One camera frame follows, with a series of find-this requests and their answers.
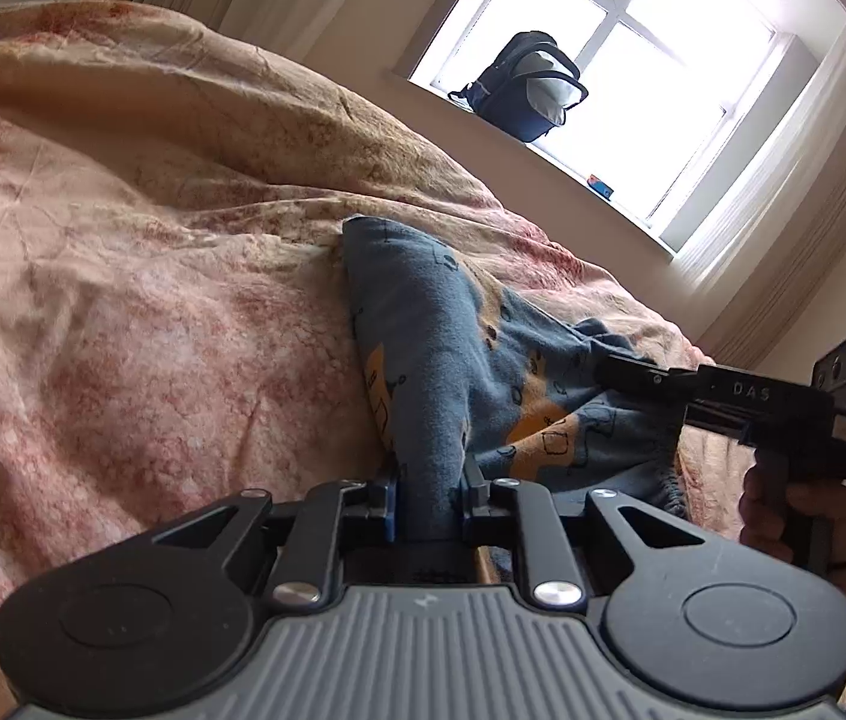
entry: navy backpack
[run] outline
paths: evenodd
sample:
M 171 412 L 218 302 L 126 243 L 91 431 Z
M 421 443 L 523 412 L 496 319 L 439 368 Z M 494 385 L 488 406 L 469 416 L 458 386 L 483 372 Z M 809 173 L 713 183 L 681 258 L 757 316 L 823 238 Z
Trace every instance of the navy backpack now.
M 566 112 L 586 100 L 580 69 L 546 32 L 519 32 L 479 78 L 450 100 L 523 143 L 566 122 Z

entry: bed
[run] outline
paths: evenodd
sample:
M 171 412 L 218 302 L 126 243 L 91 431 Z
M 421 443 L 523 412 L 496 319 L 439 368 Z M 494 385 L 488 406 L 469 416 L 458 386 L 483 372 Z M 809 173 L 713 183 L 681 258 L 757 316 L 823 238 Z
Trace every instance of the bed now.
M 432 143 L 289 60 L 148 6 L 0 8 L 0 601 L 238 488 L 383 458 L 340 225 L 435 235 L 554 317 L 705 360 Z M 751 457 L 686 428 L 690 516 L 735 536 Z M 12 697 L 0 675 L 0 716 Z

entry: pistol grip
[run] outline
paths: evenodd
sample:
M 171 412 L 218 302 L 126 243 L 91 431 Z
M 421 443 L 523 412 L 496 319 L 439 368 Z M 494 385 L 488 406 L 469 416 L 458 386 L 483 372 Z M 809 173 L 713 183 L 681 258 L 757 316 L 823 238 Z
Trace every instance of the pistol grip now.
M 783 541 L 793 551 L 793 565 L 826 576 L 833 544 L 833 523 L 826 517 L 806 517 L 786 503 L 790 461 L 786 455 L 756 450 L 756 464 L 763 479 L 763 502 L 783 517 Z

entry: window pane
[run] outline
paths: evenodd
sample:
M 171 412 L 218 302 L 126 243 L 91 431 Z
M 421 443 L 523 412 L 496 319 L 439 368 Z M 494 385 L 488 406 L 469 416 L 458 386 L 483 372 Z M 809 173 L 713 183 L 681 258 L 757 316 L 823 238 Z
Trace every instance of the window pane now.
M 436 86 L 452 92 L 475 81 L 518 32 L 541 29 L 573 59 L 607 15 L 589 0 L 490 0 L 457 52 L 443 67 Z
M 633 0 L 628 13 L 724 101 L 743 93 L 772 38 L 746 0 Z
M 612 202 L 647 218 L 724 111 L 679 62 L 621 25 L 583 83 L 589 97 L 536 144 L 584 178 L 597 175 Z

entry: blue fabric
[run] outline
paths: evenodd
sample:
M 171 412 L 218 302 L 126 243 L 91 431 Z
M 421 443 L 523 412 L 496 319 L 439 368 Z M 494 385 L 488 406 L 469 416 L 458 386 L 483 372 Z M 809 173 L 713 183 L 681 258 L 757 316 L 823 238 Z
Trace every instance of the blue fabric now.
M 489 479 L 578 501 L 615 488 L 685 517 L 673 471 L 682 408 L 593 378 L 608 353 L 636 356 L 625 338 L 596 319 L 559 322 L 396 221 L 348 220 L 343 259 L 370 407 L 400 467 L 404 538 L 458 533 L 464 453 Z

